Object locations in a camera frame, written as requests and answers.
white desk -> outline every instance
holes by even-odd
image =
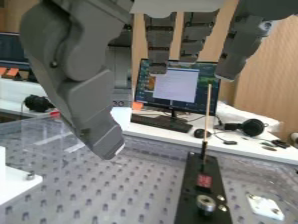
[[[158,112],[139,112],[139,114],[158,114]],[[189,120],[193,118],[199,117],[199,115],[191,115]],[[186,145],[191,147],[201,147],[202,145],[202,139],[197,139],[193,136],[193,132],[197,128],[203,127],[205,119],[199,119],[190,124],[194,125],[193,129],[189,133],[181,133],[175,131],[169,131],[161,128],[154,128],[150,126],[145,126],[141,124],[130,123],[130,126],[127,130],[123,132],[126,135],[147,138],[163,142],[175,143],[179,145]],[[213,124],[210,124],[209,131],[213,133]],[[226,132],[219,133],[218,136],[223,138],[224,140],[232,140],[236,141],[236,145],[224,145],[222,143],[222,140],[219,140],[214,135],[209,138],[207,143],[207,149],[217,152],[224,152],[235,155],[242,155],[263,160],[276,161],[292,165],[298,165],[298,149],[294,147],[288,147],[286,149],[282,149],[276,147],[276,151],[268,151],[263,149],[263,145],[260,142],[264,142],[259,139],[272,140],[276,139],[276,137],[270,134],[268,132],[263,132],[262,135],[259,135],[255,139],[246,138],[248,140],[243,139],[243,135],[240,132]]]
[[[46,96],[42,87],[37,83],[16,82],[9,79],[0,78],[0,112],[25,117],[42,117],[48,113],[29,111],[21,103],[29,95]]]

computer monitor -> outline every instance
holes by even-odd
[[[29,71],[29,60],[25,57],[18,36],[18,33],[0,32],[0,67]]]
[[[206,113],[207,84],[211,84],[210,116],[215,115],[220,81],[215,78],[217,63],[194,64],[169,61],[167,73],[149,74],[149,61],[141,60],[134,101],[171,111]]]

metal table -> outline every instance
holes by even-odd
[[[121,154],[102,161],[57,118],[1,124],[8,165],[34,171],[44,181],[0,207],[0,223],[174,223],[186,155],[199,149],[130,136],[125,140]],[[298,224],[296,167],[211,155],[220,165],[232,222]],[[252,214],[247,193],[276,202],[283,222]]]

black headphones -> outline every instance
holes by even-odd
[[[224,130],[235,131],[236,129],[250,136],[255,137],[263,133],[264,124],[258,119],[248,119],[242,124],[240,123],[227,123],[223,126]]]
[[[49,100],[42,96],[30,95],[25,98],[25,106],[29,110],[44,113],[49,108],[54,108]]]

keyboard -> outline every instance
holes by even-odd
[[[187,133],[193,125],[177,122],[174,119],[163,119],[162,117],[151,118],[137,114],[131,115],[131,122],[137,124],[143,124],[151,127],[163,128],[166,130]]]

